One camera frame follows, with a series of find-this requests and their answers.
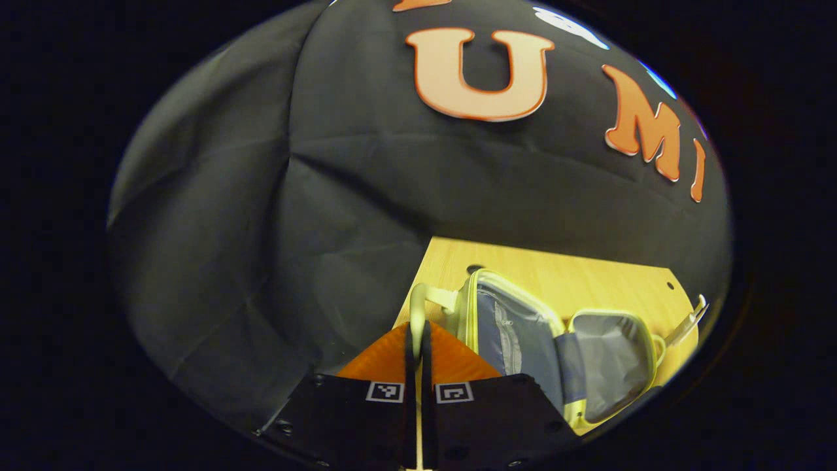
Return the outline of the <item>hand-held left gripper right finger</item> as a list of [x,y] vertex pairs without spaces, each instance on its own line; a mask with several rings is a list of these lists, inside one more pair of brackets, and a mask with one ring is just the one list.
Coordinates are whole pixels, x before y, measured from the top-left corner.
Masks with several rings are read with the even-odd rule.
[[546,471],[582,445],[532,376],[500,375],[431,321],[420,354],[423,468]]

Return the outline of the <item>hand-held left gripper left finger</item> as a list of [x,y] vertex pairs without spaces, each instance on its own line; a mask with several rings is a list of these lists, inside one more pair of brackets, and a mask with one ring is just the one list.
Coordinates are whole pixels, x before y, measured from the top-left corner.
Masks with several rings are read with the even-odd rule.
[[255,435],[313,471],[407,471],[417,465],[417,385],[409,324],[340,372],[306,375]]

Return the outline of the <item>pale yellow-green suitcase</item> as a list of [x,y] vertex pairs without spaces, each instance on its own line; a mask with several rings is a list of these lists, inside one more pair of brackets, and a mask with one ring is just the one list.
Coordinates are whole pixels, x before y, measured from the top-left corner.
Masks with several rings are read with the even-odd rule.
[[659,387],[666,353],[696,332],[708,310],[696,307],[666,336],[640,314],[586,308],[562,320],[543,296],[502,274],[472,266],[456,291],[416,284],[407,299],[413,352],[431,345],[427,304],[442,328],[500,375],[528,375],[576,430],[630,411]]

